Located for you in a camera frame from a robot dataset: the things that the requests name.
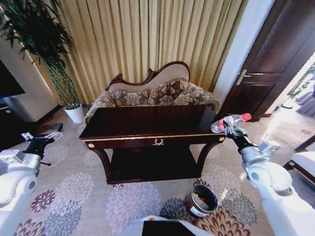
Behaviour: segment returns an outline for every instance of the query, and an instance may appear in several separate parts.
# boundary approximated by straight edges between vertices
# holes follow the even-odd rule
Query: white wall
[[[20,49],[17,43],[11,49],[9,42],[0,38],[0,59],[25,91],[5,100],[24,121],[38,121],[55,108],[57,102],[29,54],[23,60]]]
[[[274,1],[249,0],[213,91],[214,97],[221,105],[229,94]]]

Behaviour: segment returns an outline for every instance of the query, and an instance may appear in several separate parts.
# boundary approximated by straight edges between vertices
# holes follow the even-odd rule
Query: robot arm
[[[47,144],[62,136],[62,126],[50,135],[33,137],[23,134],[30,143],[20,152],[17,149],[4,150],[0,159],[8,164],[7,173],[0,176],[0,235],[13,235],[21,222],[21,211],[29,196],[36,189],[40,161]]]
[[[270,155],[280,148],[276,142],[252,144],[247,132],[225,124],[225,134],[234,140],[242,155],[242,166],[250,183],[262,196],[262,207],[276,236],[310,236],[315,221],[315,211],[302,200],[292,186],[289,172],[282,166],[269,162]]]

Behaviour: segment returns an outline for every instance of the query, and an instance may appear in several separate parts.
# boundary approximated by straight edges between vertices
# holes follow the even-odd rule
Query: carpet
[[[72,123],[61,109],[38,132],[53,132],[60,123],[64,124],[63,137],[47,146],[43,162],[52,165],[40,167],[38,187],[25,205],[18,236],[116,236],[133,220],[147,215],[186,220],[217,236],[273,235],[261,196],[248,183],[231,140],[211,150],[199,179],[107,185],[100,159],[78,139],[83,125]],[[272,161],[283,165],[294,148],[313,134],[310,127],[315,127],[315,119],[280,109],[270,118],[243,127],[254,143],[279,142],[283,147]],[[26,146],[22,143],[15,148]],[[190,147],[195,158],[202,147]],[[111,157],[112,151],[106,151]],[[195,220],[186,211],[184,198],[198,183],[214,190],[219,207],[210,216]]]

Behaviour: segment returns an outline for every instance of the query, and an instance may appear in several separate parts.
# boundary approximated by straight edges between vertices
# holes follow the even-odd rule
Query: table drawer
[[[177,135],[177,136],[156,136],[156,137],[133,137],[123,139],[95,139],[87,140],[85,143],[90,149],[106,148],[137,148],[168,145],[206,144],[221,143],[225,139],[224,134],[204,135]]]

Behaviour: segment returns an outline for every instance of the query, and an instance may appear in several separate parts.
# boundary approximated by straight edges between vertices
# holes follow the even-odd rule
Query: gold drawer pull
[[[164,145],[163,139],[161,139],[161,142],[159,142],[159,143],[158,143],[158,139],[155,139],[155,140],[154,140],[154,144],[152,144],[152,145],[154,145],[154,146]]]

